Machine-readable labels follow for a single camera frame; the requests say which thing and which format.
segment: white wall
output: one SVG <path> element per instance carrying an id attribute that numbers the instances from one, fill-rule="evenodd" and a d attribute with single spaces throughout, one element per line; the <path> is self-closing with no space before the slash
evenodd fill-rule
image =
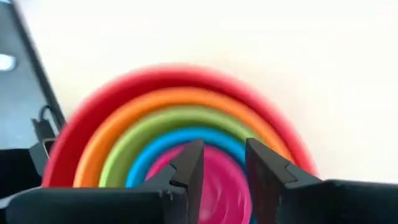
<path id="1" fill-rule="evenodd" d="M 208 65 L 273 101 L 321 177 L 398 182 L 398 1 L 19 4 L 66 115 L 128 70 Z"/>

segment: gray surface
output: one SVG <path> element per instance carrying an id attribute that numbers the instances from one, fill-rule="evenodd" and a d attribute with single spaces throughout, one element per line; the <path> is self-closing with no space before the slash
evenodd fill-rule
<path id="1" fill-rule="evenodd" d="M 17 65 L 0 72 L 0 149 L 28 148 L 37 142 L 30 119 L 46 100 L 6 5 L 0 2 L 0 54 L 15 56 Z"/>

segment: white background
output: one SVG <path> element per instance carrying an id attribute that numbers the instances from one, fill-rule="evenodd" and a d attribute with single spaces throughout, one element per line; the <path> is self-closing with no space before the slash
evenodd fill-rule
<path id="1" fill-rule="evenodd" d="M 207 65 L 274 102 L 322 178 L 398 182 L 398 1 L 19 4 L 67 116 L 129 70 Z"/>

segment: pink bowl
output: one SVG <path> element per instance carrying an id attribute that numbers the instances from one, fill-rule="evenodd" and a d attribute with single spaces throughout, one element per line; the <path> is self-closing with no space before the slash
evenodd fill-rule
<path id="1" fill-rule="evenodd" d="M 146 179 L 163 169 L 183 145 L 162 154 Z M 205 170 L 200 203 L 200 224 L 248 224 L 252 212 L 249 186 L 240 166 L 221 150 L 205 146 Z"/>

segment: black plastic piece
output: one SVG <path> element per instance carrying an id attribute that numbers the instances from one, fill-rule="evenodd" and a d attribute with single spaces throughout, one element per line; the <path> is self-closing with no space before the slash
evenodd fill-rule
<path id="1" fill-rule="evenodd" d="M 34 189 L 6 207 L 8 224 L 196 224 L 203 183 L 203 141 L 188 144 L 134 189 Z"/>
<path id="2" fill-rule="evenodd" d="M 398 185 L 322 181 L 255 139 L 246 165 L 258 224 L 398 223 Z"/>

